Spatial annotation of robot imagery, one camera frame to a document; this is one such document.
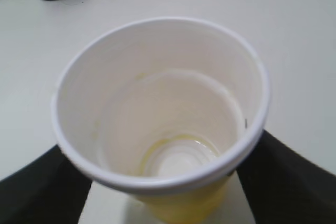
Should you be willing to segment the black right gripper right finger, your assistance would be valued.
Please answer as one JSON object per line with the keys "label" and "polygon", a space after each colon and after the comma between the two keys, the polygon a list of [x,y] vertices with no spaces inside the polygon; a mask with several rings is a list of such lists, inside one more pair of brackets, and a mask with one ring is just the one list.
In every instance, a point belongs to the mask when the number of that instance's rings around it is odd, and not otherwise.
{"label": "black right gripper right finger", "polygon": [[335,223],[335,175],[267,131],[237,173],[256,223]]}

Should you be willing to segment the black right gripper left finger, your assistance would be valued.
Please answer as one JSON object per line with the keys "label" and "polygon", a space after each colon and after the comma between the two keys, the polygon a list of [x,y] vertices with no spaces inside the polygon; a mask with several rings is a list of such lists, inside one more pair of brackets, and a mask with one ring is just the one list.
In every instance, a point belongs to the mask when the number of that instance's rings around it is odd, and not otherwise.
{"label": "black right gripper left finger", "polygon": [[1,223],[78,223],[91,184],[54,146],[1,180]]}

